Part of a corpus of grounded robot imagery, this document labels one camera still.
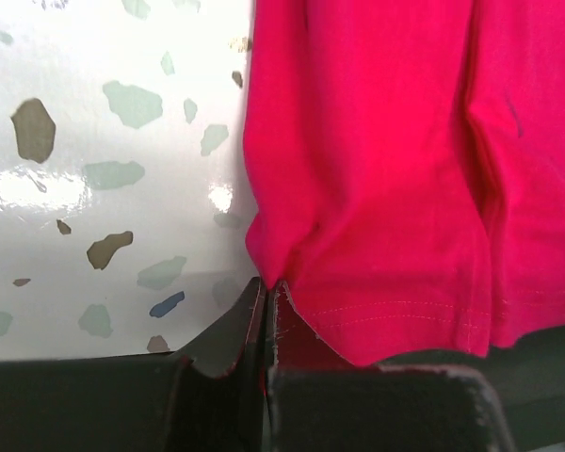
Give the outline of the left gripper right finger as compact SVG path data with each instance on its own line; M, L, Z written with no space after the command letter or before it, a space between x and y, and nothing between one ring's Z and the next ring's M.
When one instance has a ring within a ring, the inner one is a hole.
M355 366L325 344L277 284L267 373L275 451L512 451L500 401L455 364Z

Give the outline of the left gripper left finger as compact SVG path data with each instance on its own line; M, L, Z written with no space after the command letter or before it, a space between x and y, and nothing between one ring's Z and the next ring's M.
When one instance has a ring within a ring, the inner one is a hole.
M0 362L0 451L257 451L266 287L181 349Z

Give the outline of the pink red t-shirt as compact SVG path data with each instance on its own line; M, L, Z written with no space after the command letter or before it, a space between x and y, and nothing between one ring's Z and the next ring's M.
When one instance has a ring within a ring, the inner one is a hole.
M357 365L565 325L565 1L259 1L268 285Z

